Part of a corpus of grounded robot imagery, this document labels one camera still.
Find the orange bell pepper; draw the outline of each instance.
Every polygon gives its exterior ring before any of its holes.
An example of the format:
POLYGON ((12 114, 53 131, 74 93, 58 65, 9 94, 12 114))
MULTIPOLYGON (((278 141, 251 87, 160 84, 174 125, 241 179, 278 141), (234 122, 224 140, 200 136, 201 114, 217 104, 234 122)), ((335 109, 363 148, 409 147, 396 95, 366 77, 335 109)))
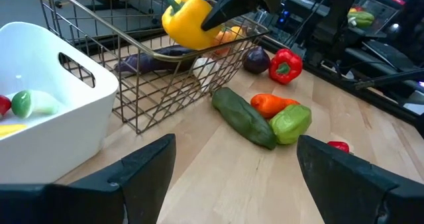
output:
MULTIPOLYGON (((213 41, 213 45, 217 46, 220 44, 224 44, 227 42, 232 42, 234 40, 243 38, 245 35, 242 28, 238 26, 231 27, 231 29, 223 28, 219 34, 215 37, 215 40, 213 41)), ((230 48, 222 48, 215 51, 216 55, 222 55, 226 56, 228 52, 230 51, 230 48)))
POLYGON ((258 94, 250 100, 250 105, 265 119, 271 119, 289 105, 299 104, 293 99, 284 99, 272 94, 258 94))

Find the yellow item in bin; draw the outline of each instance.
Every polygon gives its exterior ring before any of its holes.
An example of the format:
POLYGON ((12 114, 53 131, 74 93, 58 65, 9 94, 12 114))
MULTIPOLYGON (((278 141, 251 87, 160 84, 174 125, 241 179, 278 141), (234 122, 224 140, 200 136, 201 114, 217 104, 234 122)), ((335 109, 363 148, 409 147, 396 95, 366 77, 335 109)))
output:
POLYGON ((27 125, 0 125, 0 138, 25 129, 27 125))

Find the red bell pepper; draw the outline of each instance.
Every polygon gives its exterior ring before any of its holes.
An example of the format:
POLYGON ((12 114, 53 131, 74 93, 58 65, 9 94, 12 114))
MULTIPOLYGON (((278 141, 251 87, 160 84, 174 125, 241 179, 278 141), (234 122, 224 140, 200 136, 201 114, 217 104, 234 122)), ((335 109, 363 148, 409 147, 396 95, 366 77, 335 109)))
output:
POLYGON ((330 141, 327 144, 335 148, 338 148, 341 151, 349 153, 349 145, 347 145, 347 143, 343 141, 330 141))
POLYGON ((271 60, 268 69, 270 78, 281 84, 288 84, 302 72, 302 59, 290 49, 280 49, 271 60))
POLYGON ((11 100, 4 95, 0 95, 0 119, 6 114, 6 112, 11 108, 11 100))

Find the bell pepper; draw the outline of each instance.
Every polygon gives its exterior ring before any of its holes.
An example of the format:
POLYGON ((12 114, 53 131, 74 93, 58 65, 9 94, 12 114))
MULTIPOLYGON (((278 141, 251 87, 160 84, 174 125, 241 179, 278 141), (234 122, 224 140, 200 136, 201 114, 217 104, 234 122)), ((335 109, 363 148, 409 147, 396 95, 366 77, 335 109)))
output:
POLYGON ((327 143, 330 146, 338 148, 339 150, 349 153, 349 145, 343 141, 330 141, 327 143))
MULTIPOLYGON (((234 40, 243 38, 245 35, 243 29, 239 26, 231 27, 231 29, 223 29, 221 30, 215 40, 213 41, 213 45, 217 46, 226 42, 232 42, 234 40)), ((222 48, 215 51, 216 55, 226 56, 230 48, 222 48)))
POLYGON ((162 26, 170 38, 183 47, 202 50, 213 45, 221 30, 217 26, 208 31, 201 24, 212 6, 204 0, 166 0, 170 6, 162 15, 162 26))
POLYGON ((310 108, 289 105, 271 119, 270 125, 279 144, 293 144, 312 123, 310 108))
POLYGON ((12 107, 12 102, 4 95, 0 95, 0 119, 6 115, 6 112, 12 107))
POLYGON ((302 59, 290 49, 280 49, 271 59, 268 69, 270 78, 281 84, 288 84, 302 72, 302 59))
POLYGON ((284 99, 272 94, 258 94, 252 97, 250 105, 265 119, 271 119, 289 105, 299 105, 292 99, 284 99))

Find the plastic vegetable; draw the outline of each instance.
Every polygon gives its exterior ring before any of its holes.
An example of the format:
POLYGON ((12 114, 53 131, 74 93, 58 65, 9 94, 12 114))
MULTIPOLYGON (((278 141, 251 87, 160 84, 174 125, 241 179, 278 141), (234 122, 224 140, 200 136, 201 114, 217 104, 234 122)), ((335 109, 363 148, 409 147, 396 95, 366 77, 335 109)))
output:
POLYGON ((166 33, 186 48, 201 50, 211 47, 221 26, 203 31, 201 24, 212 6, 204 0, 166 1, 171 5, 162 15, 162 26, 166 33))
POLYGON ((283 99, 272 94, 258 94, 252 97, 250 104, 265 119, 271 119, 289 105, 299 105, 300 103, 292 99, 283 99))
POLYGON ((22 119, 28 118, 32 113, 56 114, 59 106, 58 100, 43 91, 24 90, 12 98, 12 111, 22 119))
POLYGON ((283 48, 272 58, 268 71, 274 81, 288 84, 300 75, 302 67, 302 59, 290 49, 283 48))
MULTIPOLYGON (((162 55, 168 55, 168 56, 182 56, 184 54, 189 54, 190 52, 194 52, 195 50, 184 48, 180 45, 173 45, 166 48, 160 48, 156 49, 155 52, 162 54, 162 55)), ((114 70, 116 72, 130 72, 132 74, 135 74, 137 71, 137 60, 139 60, 138 70, 141 74, 146 74, 152 71, 160 71, 160 70, 170 70, 174 71, 178 63, 177 62, 165 62, 158 59, 153 58, 150 55, 147 55, 145 53, 142 54, 134 54, 130 55, 127 58, 125 58, 124 61, 118 62, 115 64, 114 70)), ((195 60, 194 58, 191 59, 185 59, 181 62, 180 67, 178 68, 178 71, 185 72, 188 71, 191 66, 193 65, 193 62, 195 60)))
POLYGON ((330 141, 327 144, 335 148, 338 148, 341 151, 349 153, 349 145, 347 145, 347 143, 343 141, 330 141))
POLYGON ((0 125, 0 138, 25 129, 26 125, 0 125))
POLYGON ((271 64, 271 59, 262 47, 257 46, 243 54, 243 67, 253 74, 265 72, 271 64))
POLYGON ((212 78, 215 76, 215 72, 219 70, 219 63, 210 58, 199 58, 193 65, 193 73, 199 80, 202 91, 209 89, 209 84, 212 78))
MULTIPOLYGON (((240 39, 242 37, 246 36, 243 29, 238 27, 238 26, 234 26, 232 27, 230 30, 224 28, 224 30, 221 30, 219 32, 219 34, 217 35, 216 39, 213 41, 213 45, 220 45, 220 44, 224 44, 227 42, 232 42, 234 40, 240 39)), ((227 55, 228 52, 230 51, 230 48, 222 48, 222 49, 218 49, 215 51, 216 55, 227 55)))
POLYGON ((11 100, 4 95, 0 95, 0 119, 6 115, 6 112, 11 108, 11 100))
POLYGON ((280 144, 295 143, 311 123, 311 110, 303 105, 289 105, 270 121, 280 144))
POLYGON ((365 11, 349 12, 347 14, 348 22, 354 21, 358 28, 366 28, 374 22, 374 16, 365 11))
POLYGON ((268 122, 230 88, 222 87, 215 91, 212 106, 235 131, 250 142, 270 150, 276 147, 276 136, 268 122))

